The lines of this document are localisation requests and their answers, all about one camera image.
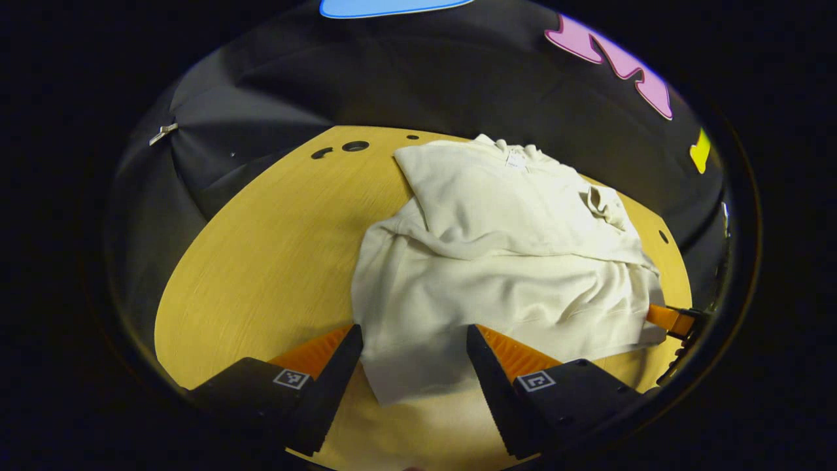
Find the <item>white hooded sweatshirt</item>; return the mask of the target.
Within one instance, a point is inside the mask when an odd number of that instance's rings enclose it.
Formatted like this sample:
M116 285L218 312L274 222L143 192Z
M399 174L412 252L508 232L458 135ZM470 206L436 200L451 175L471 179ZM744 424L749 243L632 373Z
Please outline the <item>white hooded sweatshirt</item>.
M619 193L534 145L401 147L409 201L364 235L352 310L381 406L467 389L466 330L598 360L658 345L661 274Z

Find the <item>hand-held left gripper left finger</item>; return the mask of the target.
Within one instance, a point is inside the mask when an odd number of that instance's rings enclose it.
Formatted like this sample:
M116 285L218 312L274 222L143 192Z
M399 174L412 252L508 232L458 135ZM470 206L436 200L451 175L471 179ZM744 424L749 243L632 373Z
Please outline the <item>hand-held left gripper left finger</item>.
M188 397L247 436L312 456L322 449L363 349L360 325L348 324L273 360L240 358Z

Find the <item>black backdrop cloth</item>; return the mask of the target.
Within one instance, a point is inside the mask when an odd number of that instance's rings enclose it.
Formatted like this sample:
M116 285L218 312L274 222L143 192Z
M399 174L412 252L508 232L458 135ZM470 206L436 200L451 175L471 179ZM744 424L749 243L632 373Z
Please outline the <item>black backdrop cloth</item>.
M153 147L160 126L179 128ZM117 304L152 315L197 233L270 164L332 126L536 144L666 221L681 254L714 216L723 165L691 158L698 116L665 78L527 0L329 19L297 3L189 67L116 168L105 257Z

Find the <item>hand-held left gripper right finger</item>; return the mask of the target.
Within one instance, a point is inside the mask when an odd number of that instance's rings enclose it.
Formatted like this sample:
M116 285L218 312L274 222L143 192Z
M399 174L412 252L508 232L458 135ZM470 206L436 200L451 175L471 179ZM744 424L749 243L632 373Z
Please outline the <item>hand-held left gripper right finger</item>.
M643 402L589 360L561 362L481 324L466 351L506 451L515 458L574 447Z

